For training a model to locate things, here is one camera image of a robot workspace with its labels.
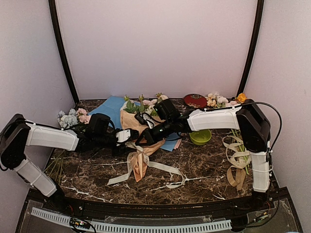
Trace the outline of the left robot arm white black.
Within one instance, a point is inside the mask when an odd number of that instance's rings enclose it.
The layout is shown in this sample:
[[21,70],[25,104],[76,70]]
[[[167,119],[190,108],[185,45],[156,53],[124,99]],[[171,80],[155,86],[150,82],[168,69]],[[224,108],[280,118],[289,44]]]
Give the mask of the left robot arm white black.
[[89,123],[59,129],[27,121],[23,115],[14,115],[0,133],[0,169],[13,170],[31,186],[38,189],[57,211],[69,207],[68,200],[61,195],[57,184],[25,155],[25,148],[39,146],[74,152],[109,148],[114,155],[125,151],[127,142],[138,139],[134,129],[119,129],[111,118],[104,114],[93,114]]

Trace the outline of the white rose fake flower stem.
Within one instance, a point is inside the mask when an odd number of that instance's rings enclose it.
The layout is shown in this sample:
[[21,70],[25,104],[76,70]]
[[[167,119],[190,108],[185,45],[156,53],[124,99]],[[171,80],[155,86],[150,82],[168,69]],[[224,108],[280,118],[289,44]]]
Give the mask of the white rose fake flower stem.
[[137,114],[139,113],[139,105],[136,105],[132,100],[129,99],[128,96],[124,96],[125,100],[125,106],[123,108],[124,111],[131,113],[131,114]]

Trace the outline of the brown twine ribbon bundle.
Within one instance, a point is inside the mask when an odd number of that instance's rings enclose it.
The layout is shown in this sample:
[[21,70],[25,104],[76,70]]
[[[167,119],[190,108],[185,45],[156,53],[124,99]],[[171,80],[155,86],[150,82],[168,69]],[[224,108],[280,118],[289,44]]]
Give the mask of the brown twine ribbon bundle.
[[227,180],[237,191],[241,191],[245,177],[249,174],[250,152],[245,148],[243,140],[237,136],[225,136],[222,138],[222,143],[225,147],[226,159],[231,164],[226,172]]

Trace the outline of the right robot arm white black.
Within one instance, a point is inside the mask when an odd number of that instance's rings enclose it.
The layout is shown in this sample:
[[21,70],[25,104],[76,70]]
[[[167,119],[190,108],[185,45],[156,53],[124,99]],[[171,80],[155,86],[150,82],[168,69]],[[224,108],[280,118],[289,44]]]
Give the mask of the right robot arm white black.
[[261,102],[251,99],[232,107],[196,109],[181,114],[171,100],[155,105],[161,123],[143,130],[136,141],[137,146],[150,146],[172,133],[192,133],[211,129],[234,129],[241,133],[242,142],[250,154],[255,195],[248,199],[248,207],[259,210],[267,202],[264,194],[270,186],[272,169],[271,124],[260,109]]

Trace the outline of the white printed ribbon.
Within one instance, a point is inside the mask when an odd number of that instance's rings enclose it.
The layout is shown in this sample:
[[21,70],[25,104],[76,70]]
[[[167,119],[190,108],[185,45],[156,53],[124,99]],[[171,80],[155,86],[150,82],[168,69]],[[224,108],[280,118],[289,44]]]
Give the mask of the white printed ribbon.
[[178,188],[185,184],[186,178],[178,168],[167,166],[158,162],[153,162],[149,159],[150,155],[152,155],[162,145],[164,145],[164,140],[151,146],[137,146],[134,142],[127,142],[125,145],[126,148],[134,150],[133,152],[130,152],[127,156],[127,173],[110,179],[108,181],[108,185],[124,182],[129,179],[132,173],[135,176],[136,182],[139,182],[146,175],[146,170],[148,167],[156,168],[158,170],[162,170],[181,177],[182,181],[180,182],[166,184],[165,187],[169,189]]

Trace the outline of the pink rose fake flower stem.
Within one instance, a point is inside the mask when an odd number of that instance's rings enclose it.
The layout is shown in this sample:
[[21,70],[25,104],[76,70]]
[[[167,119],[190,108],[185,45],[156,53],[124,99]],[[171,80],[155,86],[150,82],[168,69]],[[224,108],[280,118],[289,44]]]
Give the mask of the pink rose fake flower stem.
[[154,109],[154,106],[163,100],[168,99],[166,95],[163,95],[162,93],[157,93],[156,98],[152,100],[146,100],[143,95],[139,96],[139,102],[140,102],[140,107],[139,107],[139,112],[140,113],[147,113],[151,116],[158,116],[156,113],[156,110]]

